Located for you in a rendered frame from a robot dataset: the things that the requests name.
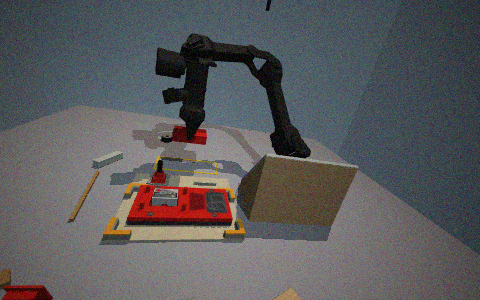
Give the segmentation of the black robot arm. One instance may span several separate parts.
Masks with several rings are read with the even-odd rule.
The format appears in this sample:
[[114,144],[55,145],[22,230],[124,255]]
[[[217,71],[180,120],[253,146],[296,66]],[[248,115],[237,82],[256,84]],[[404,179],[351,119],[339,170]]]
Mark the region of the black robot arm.
[[[253,62],[255,57],[267,60],[259,70]],[[156,75],[181,78],[186,70],[186,80],[206,84],[209,66],[217,67],[214,61],[244,63],[266,89],[275,126],[270,139],[276,155],[310,157],[311,150],[290,122],[281,88],[282,65],[270,52],[258,50],[253,45],[216,43],[207,36],[190,34],[180,53],[157,48],[155,71]],[[186,88],[168,88],[162,94],[165,104],[180,101],[188,104]]]

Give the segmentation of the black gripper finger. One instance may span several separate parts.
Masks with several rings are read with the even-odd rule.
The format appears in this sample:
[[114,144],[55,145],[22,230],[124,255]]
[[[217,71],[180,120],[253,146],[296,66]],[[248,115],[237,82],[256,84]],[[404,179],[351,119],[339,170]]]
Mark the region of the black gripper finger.
[[186,123],[187,139],[191,140],[203,121],[181,118]]

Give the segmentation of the long thin tan bar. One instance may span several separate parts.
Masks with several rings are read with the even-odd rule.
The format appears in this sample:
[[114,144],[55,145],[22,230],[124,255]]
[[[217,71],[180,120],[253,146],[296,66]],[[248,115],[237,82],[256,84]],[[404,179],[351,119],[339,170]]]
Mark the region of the long thin tan bar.
[[84,203],[84,201],[85,201],[88,193],[90,192],[90,190],[91,190],[91,188],[92,188],[92,186],[93,186],[96,178],[98,177],[98,175],[99,175],[99,171],[96,171],[95,174],[93,175],[91,181],[89,182],[86,190],[84,191],[82,197],[80,198],[78,204],[76,205],[74,211],[72,212],[72,214],[71,214],[71,216],[70,216],[70,218],[69,218],[69,222],[73,222],[73,221],[75,220],[75,218],[76,218],[79,210],[81,209],[81,207],[82,207],[82,205],[83,205],[83,203]]

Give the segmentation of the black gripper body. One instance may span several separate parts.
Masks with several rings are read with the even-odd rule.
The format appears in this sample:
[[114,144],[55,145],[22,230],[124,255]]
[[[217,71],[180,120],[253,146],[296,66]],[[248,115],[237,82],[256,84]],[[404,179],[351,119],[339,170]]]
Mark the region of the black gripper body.
[[179,117],[192,120],[205,120],[204,99],[205,83],[193,82],[185,79],[184,88],[188,89],[188,104],[180,108]]

